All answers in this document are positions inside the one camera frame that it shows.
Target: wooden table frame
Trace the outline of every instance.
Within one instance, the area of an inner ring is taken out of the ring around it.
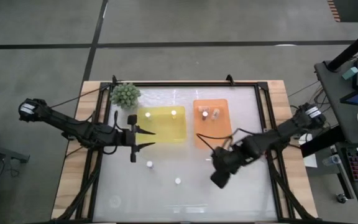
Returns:
[[[230,86],[229,81],[133,81],[132,83],[138,86]],[[108,85],[106,82],[84,82],[81,94],[89,93],[92,90],[100,88],[101,85],[106,84]],[[292,117],[283,81],[236,81],[235,85],[256,86],[255,94],[259,99],[257,102],[258,107],[261,108],[259,111],[263,128],[275,128],[276,124],[280,124]],[[81,97],[78,102],[75,118],[78,120],[86,119],[96,110],[99,112],[96,113],[96,119],[99,122],[107,123],[108,116],[105,116],[105,114],[109,114],[110,108],[108,97],[109,90],[96,91]],[[78,147],[78,142],[69,142],[67,154]],[[279,154],[277,157],[278,159],[275,161],[275,165],[283,177],[286,177],[285,179],[288,180],[291,191],[306,210],[316,217],[317,213],[314,207],[313,196],[311,194],[301,151],[295,147],[287,147],[283,151],[283,154]],[[94,169],[95,164],[100,166],[100,163],[101,153],[86,150],[78,151],[65,160],[55,198],[52,218],[57,218],[64,212],[81,189],[83,185],[82,180],[86,180],[89,177],[90,170]],[[90,205],[94,205],[94,201],[96,200],[97,183],[96,181],[96,186],[92,186],[89,189],[85,196],[84,203],[78,207],[76,215],[73,215],[72,218],[89,218],[91,220],[93,217],[93,208]],[[272,181],[272,183],[273,194],[275,195],[277,193],[277,197],[280,199],[280,203],[275,204],[277,216],[284,218],[298,217],[298,214],[293,213],[293,209],[281,189],[274,181]]]

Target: desk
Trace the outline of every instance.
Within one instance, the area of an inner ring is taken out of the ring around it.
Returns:
[[[277,124],[284,122],[285,120],[292,117],[291,110],[288,103],[287,93],[285,91],[284,82],[281,80],[274,81],[265,81],[268,82],[270,98],[273,105],[273,111],[275,115],[275,120]],[[101,82],[84,82],[83,88],[81,90],[81,94],[87,93],[91,90],[98,89]],[[82,98],[78,103],[78,109],[76,112],[76,119],[86,119],[95,109],[96,100],[98,97],[98,92],[90,93]],[[266,107],[265,101],[262,102],[264,108]],[[99,121],[102,122],[104,118],[104,105],[102,103],[101,115],[99,117]],[[270,124],[268,119],[269,116],[266,115],[267,110],[265,111],[266,122]],[[79,144],[75,141],[72,141],[68,145],[67,153],[77,149]],[[283,157],[285,161],[288,182],[290,184],[290,188],[300,201],[300,203],[307,209],[307,211],[313,216],[317,217],[316,208],[314,206],[313,196],[311,194],[310,185],[308,176],[306,173],[305,165],[303,163],[303,157],[301,151],[294,147],[288,147],[283,151]],[[61,215],[64,210],[69,206],[71,201],[75,198],[75,195],[78,193],[81,180],[84,171],[86,158],[86,151],[78,151],[72,154],[64,163],[62,169],[62,175],[60,177],[60,183],[55,199],[55,204],[53,206],[52,218],[57,218]],[[89,202],[90,191],[85,198],[85,206],[84,211],[88,210],[88,202]],[[286,217],[286,206],[285,199],[283,194],[280,194],[280,199],[282,202],[283,211]]]
[[[347,141],[352,144],[358,144],[358,105],[340,102],[342,97],[354,91],[352,80],[342,78],[342,74],[352,66],[352,62],[346,62],[337,72],[330,72],[324,63],[314,65],[318,80],[324,88],[339,126],[302,145],[302,152],[305,157],[337,142]]]
[[[332,146],[333,144],[338,146],[346,143],[358,145],[358,105],[349,105],[340,102],[342,97],[354,91],[352,88],[352,80],[345,80],[342,78],[342,74],[352,66],[352,62],[346,62],[338,68],[337,72],[330,72],[324,63],[314,65],[317,77],[324,88],[331,107],[333,108],[339,126],[332,128],[324,134],[314,138],[312,141],[303,144],[301,146],[303,156],[306,157],[320,149]],[[343,150],[338,149],[338,153],[341,155],[342,160],[345,161],[345,158],[342,155]],[[349,166],[344,163],[345,173],[350,174],[349,169]],[[347,192],[347,185],[343,181],[341,181],[341,185],[344,191]],[[358,199],[358,182],[351,181],[351,185]]]

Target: black floor stripe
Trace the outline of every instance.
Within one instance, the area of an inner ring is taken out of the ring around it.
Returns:
[[[102,30],[102,25],[103,25],[104,13],[106,12],[107,5],[108,5],[108,0],[103,0],[102,6],[101,6],[101,9],[99,12],[98,23],[96,24],[96,28],[94,30],[92,46],[91,46],[91,49],[89,50],[88,60],[86,61],[85,71],[84,71],[84,75],[82,78],[82,82],[88,81],[90,79],[93,60],[94,60],[94,56],[96,54],[96,48],[98,46],[98,41],[99,41],[99,37],[100,37],[101,30]]]
[[[85,65],[84,75],[82,77],[80,94],[81,94],[81,90],[82,90],[84,81],[88,81],[90,79],[93,59],[94,59],[94,56],[96,54],[96,47],[97,47],[97,44],[98,44],[98,41],[99,41],[100,32],[101,32],[102,25],[103,25],[104,13],[106,12],[108,1],[109,0],[103,0],[103,2],[102,2],[102,6],[101,6],[101,9],[100,9],[100,12],[99,12],[99,17],[98,17],[98,23],[96,24],[96,28],[94,30],[91,49],[89,50],[89,55],[88,55],[88,59],[86,61],[86,65]],[[84,187],[84,181],[85,181],[84,179],[81,181],[81,188]],[[78,206],[77,206],[76,213],[75,213],[75,218],[76,219],[81,219],[83,217],[82,216],[83,206],[84,206],[84,199],[82,199],[79,202]]]
[[[0,50],[7,49],[87,49],[91,44],[7,44],[0,45]]]
[[[305,41],[238,41],[238,42],[149,42],[98,44],[98,49],[156,48],[156,47],[251,47],[277,45],[350,45],[354,40],[305,40]]]
[[[106,43],[106,44],[18,44],[0,45],[4,49],[119,49],[119,48],[151,48],[151,47],[252,47],[276,45],[350,45],[354,40],[301,40],[301,41],[230,41],[230,42],[147,42],[147,43]]]

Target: black wire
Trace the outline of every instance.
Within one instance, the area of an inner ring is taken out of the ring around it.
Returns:
[[[113,155],[114,153],[116,153],[117,147],[118,147],[118,146],[116,146],[112,152],[106,152],[106,151],[103,149],[103,154],[105,154],[105,155]]]
[[[212,150],[213,153],[215,153],[214,148],[212,148],[212,146],[211,146],[210,144],[208,144],[208,142],[206,142],[206,141],[202,138],[202,137],[209,138],[209,136],[204,136],[204,135],[202,135],[202,134],[200,134],[200,133],[196,133],[196,136],[197,136],[199,139],[201,139],[201,140]]]
[[[323,107],[323,105],[325,104],[324,102],[326,101],[326,98],[327,98],[327,95],[326,95],[326,96],[324,96],[323,102],[321,102],[321,104],[320,104],[320,107],[319,107],[319,108]]]
[[[233,135],[235,135],[238,131],[242,131],[242,132],[245,132],[245,133],[247,133],[247,134],[252,134],[252,135],[254,135],[254,134],[256,134],[256,133],[252,133],[252,132],[250,132],[250,131],[247,131],[247,130],[244,130],[244,129],[241,129],[241,128],[237,128],[234,132],[233,132],[233,134],[231,134],[231,135],[228,135],[228,136],[224,136],[224,137],[212,137],[212,136],[206,136],[206,135],[204,135],[204,134],[200,134],[200,133],[196,133],[196,136],[199,138],[199,139],[201,139],[213,152],[215,152],[214,151],[214,148],[210,145],[210,144],[208,144],[208,142],[206,142],[202,137],[204,137],[204,138],[209,138],[209,139],[229,139],[229,138],[233,138]]]
[[[301,149],[301,147],[299,147],[299,146],[296,146],[296,145],[294,145],[294,144],[288,144],[289,146],[292,146],[292,147],[295,147],[295,148],[298,148],[298,149]]]
[[[112,130],[114,130],[114,128],[117,128],[117,129],[123,131],[123,130],[118,126],[118,124],[117,124],[117,119],[118,119],[118,111],[115,111],[115,112],[114,112],[114,125],[112,126]],[[105,155],[113,155],[114,153],[116,153],[117,148],[118,148],[118,146],[116,146],[112,152],[106,152],[106,150],[103,149],[103,154],[105,154]]]
[[[323,110],[321,113],[326,112],[327,110],[329,110],[331,108],[331,106],[329,106],[327,109]]]
[[[76,99],[79,99],[79,98],[81,98],[82,96],[85,96],[85,95],[88,95],[88,94],[90,94],[90,93],[96,92],[96,91],[98,91],[98,90],[101,90],[102,88],[104,88],[104,87],[102,86],[102,87],[100,87],[100,88],[98,88],[98,89],[96,89],[96,90],[89,91],[89,92],[87,92],[87,93],[84,93],[84,94],[82,94],[82,95],[80,95],[80,96],[77,96],[77,97],[75,97],[75,98],[72,98],[72,99],[70,99],[70,100],[66,100],[66,101],[64,101],[64,102],[58,103],[58,104],[56,104],[56,105],[51,106],[51,108],[54,108],[54,107],[63,105],[63,104],[65,104],[65,103],[71,102],[71,101],[76,100]]]
[[[296,92],[294,92],[294,93],[290,94],[288,97],[291,97],[291,96],[293,96],[293,95],[295,95],[295,94],[299,93],[300,91],[303,91],[303,90],[305,90],[305,89],[307,89],[307,88],[311,87],[312,85],[314,85],[314,84],[316,84],[316,83],[318,83],[318,82],[320,82],[320,81],[319,81],[319,80],[317,80],[317,81],[315,81],[314,83],[312,83],[312,84],[310,84],[310,85],[308,85],[308,86],[306,86],[306,87],[303,87],[302,89],[300,89],[300,90],[298,90],[298,91],[296,91]]]
[[[327,105],[327,104],[329,104],[329,103],[325,103],[325,99],[327,98],[327,95],[325,95],[325,97],[324,97],[324,99],[323,99],[323,102],[319,102],[318,101],[318,98],[321,96],[321,94],[323,94],[324,93],[324,90],[320,90],[320,92],[314,97],[314,99],[313,99],[313,101],[314,101],[314,103],[315,103],[315,105],[319,105],[320,104],[320,107],[319,108],[321,108],[323,105]]]
[[[71,154],[73,154],[73,153],[75,153],[75,152],[77,152],[77,151],[79,151],[80,149],[82,149],[82,148],[84,148],[83,146],[81,146],[81,147],[79,147],[78,149],[75,149],[74,151],[72,151],[71,153],[69,153],[69,154],[67,154],[66,156],[65,156],[65,159],[69,156],[69,155],[71,155]]]
[[[117,128],[117,129],[120,129],[122,131],[122,129],[118,126],[117,124],[117,119],[118,119],[118,111],[115,111],[114,112],[114,125],[112,126],[112,128]]]
[[[95,110],[91,113],[91,116],[89,116],[89,118],[87,118],[87,119],[86,119],[86,120],[84,120],[84,121],[89,121],[91,118],[93,119],[94,112],[95,112]]]

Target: gray floor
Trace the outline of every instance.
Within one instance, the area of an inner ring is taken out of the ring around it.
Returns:
[[[101,0],[0,0],[0,44],[90,43]],[[110,0],[102,42],[349,40],[358,24],[334,22],[325,0]],[[282,79],[291,94],[316,81],[313,64],[346,46],[97,50],[90,80]],[[31,154],[18,178],[4,176],[0,223],[49,219],[67,142],[42,123],[18,121],[26,98],[52,105],[78,95],[88,49],[0,50],[0,145]],[[309,100],[318,84],[289,98]],[[76,102],[59,107],[73,115]],[[331,111],[331,124],[336,124]],[[358,204],[333,201],[336,176],[311,177],[323,219],[358,223]]]

